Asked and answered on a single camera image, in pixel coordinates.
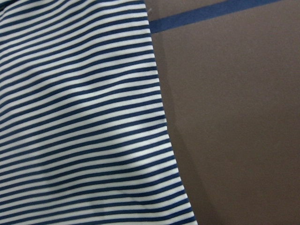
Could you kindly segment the navy white striped polo shirt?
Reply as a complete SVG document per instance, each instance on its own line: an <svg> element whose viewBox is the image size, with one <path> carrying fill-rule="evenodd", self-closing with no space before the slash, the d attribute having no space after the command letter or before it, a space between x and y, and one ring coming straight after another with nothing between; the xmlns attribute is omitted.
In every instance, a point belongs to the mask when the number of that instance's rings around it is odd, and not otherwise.
<svg viewBox="0 0 300 225"><path fill-rule="evenodd" d="M0 222L197 224L144 1L1 1Z"/></svg>

